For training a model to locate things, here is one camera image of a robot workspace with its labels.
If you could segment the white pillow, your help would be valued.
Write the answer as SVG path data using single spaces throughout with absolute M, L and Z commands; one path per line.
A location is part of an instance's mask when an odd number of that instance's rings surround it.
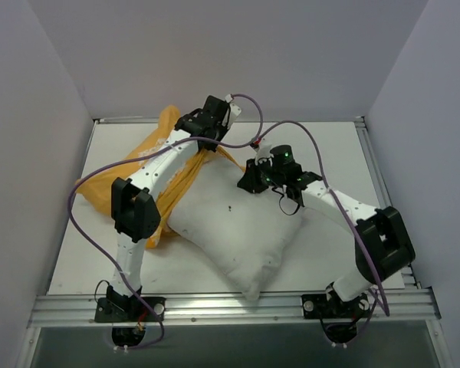
M 281 266 L 302 214 L 279 206 L 279 195 L 238 188 L 242 169 L 217 157 L 202 165 L 168 226 L 198 246 L 237 291 L 255 301 Z

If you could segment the yellow printed pillowcase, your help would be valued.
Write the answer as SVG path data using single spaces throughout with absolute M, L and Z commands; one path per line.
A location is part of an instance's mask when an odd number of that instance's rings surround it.
M 189 137 L 182 123 L 197 124 L 201 109 L 182 116 L 177 107 L 166 107 L 159 116 L 157 128 L 119 165 L 94 173 L 79 180 L 77 193 L 81 194 L 98 212 L 113 213 L 113 184 L 117 179 L 134 185 L 133 194 L 146 190 L 152 197 L 156 211 L 148 215 L 156 222 L 142 239 L 146 248 L 155 248 L 163 234 L 170 233 L 167 222 L 177 203 L 196 180 L 202 166 L 221 156 L 231 163 L 235 159 L 223 148 L 199 148 L 198 141 L 176 145 Z

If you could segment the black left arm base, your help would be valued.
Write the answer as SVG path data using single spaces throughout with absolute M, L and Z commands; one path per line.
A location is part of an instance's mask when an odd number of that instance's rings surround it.
M 160 296 L 122 296 L 108 286 L 104 297 L 96 299 L 94 321 L 101 324 L 135 323 L 134 327 L 113 327 L 111 340 L 116 347 L 138 347 L 146 333 L 145 324 L 163 321 L 166 299 Z

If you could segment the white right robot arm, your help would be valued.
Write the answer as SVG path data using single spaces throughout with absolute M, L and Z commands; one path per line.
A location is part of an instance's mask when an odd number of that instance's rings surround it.
M 330 314 L 343 316 L 352 308 L 353 299 L 415 260 L 397 209 L 379 209 L 331 189 L 322 176 L 302 169 L 289 145 L 253 143 L 251 147 L 256 155 L 247 160 L 238 188 L 253 194 L 270 189 L 296 203 L 298 209 L 319 212 L 354 237 L 355 265 L 330 284 L 324 299 Z

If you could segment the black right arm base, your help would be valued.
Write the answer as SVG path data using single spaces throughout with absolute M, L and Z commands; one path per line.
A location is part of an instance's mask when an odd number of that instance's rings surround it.
M 342 301 L 329 284 L 324 292 L 301 295 L 305 320 L 318 320 L 332 346 L 347 347 L 359 333 L 358 323 L 371 317 L 372 307 L 365 293 L 351 301 Z

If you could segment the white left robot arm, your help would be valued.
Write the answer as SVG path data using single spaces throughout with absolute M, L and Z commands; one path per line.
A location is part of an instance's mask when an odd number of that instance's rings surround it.
M 169 180 L 200 150 L 215 150 L 228 132 L 240 107 L 228 95 L 220 100 L 208 96 L 203 108 L 188 113 L 175 124 L 157 156 L 148 159 L 127 179 L 117 178 L 111 186 L 111 217 L 117 231 L 116 262 L 107 298 L 112 313 L 121 321 L 133 320 L 140 310 L 134 294 L 141 290 L 140 274 L 146 240 L 161 223 L 156 206 Z

